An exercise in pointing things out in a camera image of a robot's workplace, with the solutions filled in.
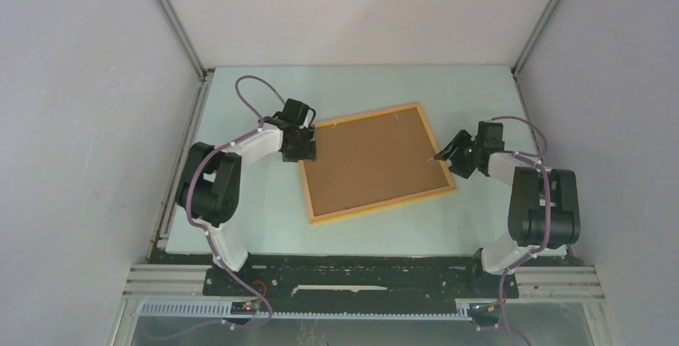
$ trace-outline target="wooden tray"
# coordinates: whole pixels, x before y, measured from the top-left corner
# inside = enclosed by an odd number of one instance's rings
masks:
[[[318,223],[454,191],[419,103],[316,124],[316,161],[301,162],[309,221]]]

